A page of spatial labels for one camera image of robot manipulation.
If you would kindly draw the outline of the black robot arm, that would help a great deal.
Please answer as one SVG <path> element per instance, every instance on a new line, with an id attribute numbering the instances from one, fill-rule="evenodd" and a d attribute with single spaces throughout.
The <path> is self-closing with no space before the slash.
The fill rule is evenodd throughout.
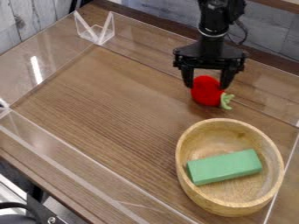
<path id="1" fill-rule="evenodd" d="M 235 75 L 244 70 L 247 53 L 224 43 L 230 26 L 246 11 L 246 0 L 198 0 L 200 22 L 199 40 L 172 50 L 172 66 L 182 71 L 187 88 L 194 87 L 194 70 L 220 70 L 219 88 L 230 87 Z"/>

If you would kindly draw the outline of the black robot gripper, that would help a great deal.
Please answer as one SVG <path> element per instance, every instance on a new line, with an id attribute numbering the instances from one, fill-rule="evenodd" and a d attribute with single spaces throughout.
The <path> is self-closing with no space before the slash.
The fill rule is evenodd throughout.
<path id="1" fill-rule="evenodd" d="M 206 36 L 192 44 L 175 48 L 172 54 L 172 65 L 182 69 L 182 79 L 187 88 L 192 88 L 194 68 L 223 70 L 226 65 L 232 65 L 238 70 L 224 69 L 220 73 L 219 88 L 222 90 L 230 87 L 238 71 L 244 70 L 244 62 L 248 56 L 242 49 L 228 45 L 223 38 L 208 38 Z"/>

